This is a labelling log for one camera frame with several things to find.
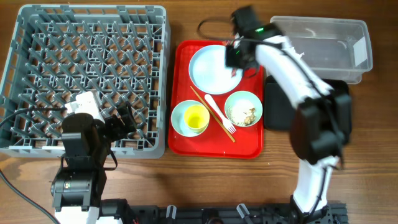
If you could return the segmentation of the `pale blue round plate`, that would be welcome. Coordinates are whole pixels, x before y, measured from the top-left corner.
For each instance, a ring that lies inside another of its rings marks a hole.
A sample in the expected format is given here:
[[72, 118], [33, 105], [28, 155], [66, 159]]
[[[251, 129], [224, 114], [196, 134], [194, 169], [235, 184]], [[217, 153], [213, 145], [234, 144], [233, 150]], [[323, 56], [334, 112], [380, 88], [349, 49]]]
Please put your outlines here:
[[233, 69], [225, 65], [226, 47], [208, 45], [193, 55], [188, 66], [192, 83], [201, 91], [211, 95], [222, 95], [236, 88], [242, 77], [243, 70]]

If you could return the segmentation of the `light blue bowl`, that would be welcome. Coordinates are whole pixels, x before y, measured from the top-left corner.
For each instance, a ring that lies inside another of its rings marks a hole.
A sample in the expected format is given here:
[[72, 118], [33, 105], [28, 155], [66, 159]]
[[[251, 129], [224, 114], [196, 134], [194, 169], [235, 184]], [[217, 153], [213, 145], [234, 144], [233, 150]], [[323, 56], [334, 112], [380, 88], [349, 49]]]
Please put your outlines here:
[[184, 137], [196, 137], [205, 131], [204, 130], [202, 132], [195, 133], [191, 129], [189, 129], [188, 126], [185, 124], [184, 122], [185, 111], [189, 106], [192, 105], [203, 105], [203, 104], [195, 100], [186, 100], [179, 103], [172, 111], [171, 115], [172, 127], [176, 132], [178, 132], [180, 135]]

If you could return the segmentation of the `mint green bowl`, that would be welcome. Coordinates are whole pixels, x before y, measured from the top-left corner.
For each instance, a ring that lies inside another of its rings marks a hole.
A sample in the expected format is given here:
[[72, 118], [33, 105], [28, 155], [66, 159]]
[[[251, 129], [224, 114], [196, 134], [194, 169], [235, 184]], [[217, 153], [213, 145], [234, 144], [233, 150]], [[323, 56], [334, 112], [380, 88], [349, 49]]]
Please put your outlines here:
[[254, 126], [262, 117], [262, 102], [249, 91], [236, 91], [227, 97], [224, 112], [235, 126], [242, 128]]

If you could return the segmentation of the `wooden chopstick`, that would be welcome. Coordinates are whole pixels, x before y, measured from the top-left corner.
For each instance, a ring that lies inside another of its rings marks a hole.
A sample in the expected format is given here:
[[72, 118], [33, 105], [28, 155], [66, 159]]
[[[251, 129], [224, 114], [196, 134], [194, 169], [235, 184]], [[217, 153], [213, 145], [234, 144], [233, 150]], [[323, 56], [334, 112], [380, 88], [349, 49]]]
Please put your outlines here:
[[194, 89], [194, 87], [190, 86], [194, 94], [198, 97], [198, 99], [202, 102], [202, 104], [205, 106], [205, 108], [209, 111], [209, 113], [212, 115], [212, 117], [216, 120], [216, 122], [220, 125], [220, 127], [223, 129], [223, 131], [228, 135], [228, 137], [232, 140], [232, 142], [236, 142], [234, 137], [232, 137], [231, 133], [224, 127], [224, 125], [221, 123], [221, 121], [217, 118], [217, 116], [212, 112], [210, 107], [207, 105], [207, 103], [203, 100], [203, 98], [197, 93], [197, 91]]

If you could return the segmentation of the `rice and peanut leftovers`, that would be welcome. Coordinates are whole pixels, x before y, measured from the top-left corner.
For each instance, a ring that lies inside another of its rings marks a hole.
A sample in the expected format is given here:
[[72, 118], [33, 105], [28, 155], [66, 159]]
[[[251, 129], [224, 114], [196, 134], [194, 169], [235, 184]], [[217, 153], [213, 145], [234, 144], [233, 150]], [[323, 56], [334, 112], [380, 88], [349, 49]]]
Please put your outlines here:
[[229, 107], [229, 117], [238, 126], [249, 126], [256, 119], [255, 111], [254, 105], [249, 100], [240, 99]]

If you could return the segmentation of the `yellow plastic cup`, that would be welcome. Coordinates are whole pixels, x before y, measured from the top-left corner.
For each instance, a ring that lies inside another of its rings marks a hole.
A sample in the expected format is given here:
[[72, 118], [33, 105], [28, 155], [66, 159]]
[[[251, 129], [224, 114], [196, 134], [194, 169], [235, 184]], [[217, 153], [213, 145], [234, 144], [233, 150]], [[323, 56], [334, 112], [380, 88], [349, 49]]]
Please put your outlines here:
[[210, 113], [203, 105], [189, 106], [184, 114], [184, 122], [193, 132], [202, 132], [210, 122]]

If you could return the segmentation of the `white plastic fork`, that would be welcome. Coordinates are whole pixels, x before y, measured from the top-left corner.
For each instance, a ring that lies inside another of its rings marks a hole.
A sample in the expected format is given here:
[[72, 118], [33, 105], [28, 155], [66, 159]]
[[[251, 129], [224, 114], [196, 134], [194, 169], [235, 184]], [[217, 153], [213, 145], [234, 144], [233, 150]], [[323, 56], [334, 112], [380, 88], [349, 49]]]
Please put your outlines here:
[[232, 124], [232, 122], [225, 117], [225, 115], [221, 112], [220, 108], [216, 104], [213, 97], [209, 94], [205, 95], [205, 100], [209, 103], [209, 105], [213, 108], [213, 110], [217, 113], [217, 115], [221, 118], [223, 126], [228, 130], [229, 133], [233, 134], [236, 132], [236, 128]]

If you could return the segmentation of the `red snack wrapper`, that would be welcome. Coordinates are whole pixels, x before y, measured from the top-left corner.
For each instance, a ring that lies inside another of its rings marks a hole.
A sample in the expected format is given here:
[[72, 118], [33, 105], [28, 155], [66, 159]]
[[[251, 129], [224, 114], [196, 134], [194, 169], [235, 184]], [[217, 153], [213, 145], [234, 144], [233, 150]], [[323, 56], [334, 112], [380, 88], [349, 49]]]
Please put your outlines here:
[[235, 68], [232, 69], [231, 76], [232, 76], [232, 77], [235, 77], [235, 76], [236, 76], [236, 73], [237, 73], [237, 70], [236, 70]]

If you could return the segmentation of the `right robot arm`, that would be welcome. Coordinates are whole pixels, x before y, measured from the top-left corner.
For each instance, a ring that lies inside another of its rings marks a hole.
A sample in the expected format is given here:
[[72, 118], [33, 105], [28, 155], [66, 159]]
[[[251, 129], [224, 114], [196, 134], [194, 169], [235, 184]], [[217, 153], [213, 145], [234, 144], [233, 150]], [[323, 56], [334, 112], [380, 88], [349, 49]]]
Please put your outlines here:
[[351, 97], [316, 75], [288, 36], [276, 24], [262, 23], [251, 6], [235, 10], [231, 22], [234, 39], [227, 45], [226, 66], [266, 68], [295, 110], [290, 143], [300, 162], [290, 220], [321, 219], [326, 215], [331, 173], [344, 164], [343, 147], [351, 133]]

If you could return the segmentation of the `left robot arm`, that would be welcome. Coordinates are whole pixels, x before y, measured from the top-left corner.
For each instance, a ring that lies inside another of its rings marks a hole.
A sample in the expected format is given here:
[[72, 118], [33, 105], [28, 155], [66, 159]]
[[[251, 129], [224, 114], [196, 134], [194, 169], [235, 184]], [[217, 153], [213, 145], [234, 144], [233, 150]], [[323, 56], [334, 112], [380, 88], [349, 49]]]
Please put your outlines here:
[[137, 129], [128, 101], [105, 119], [92, 112], [70, 110], [62, 122], [65, 152], [52, 182], [53, 208], [58, 223], [139, 223], [127, 200], [102, 198], [110, 170], [104, 163], [113, 142]]

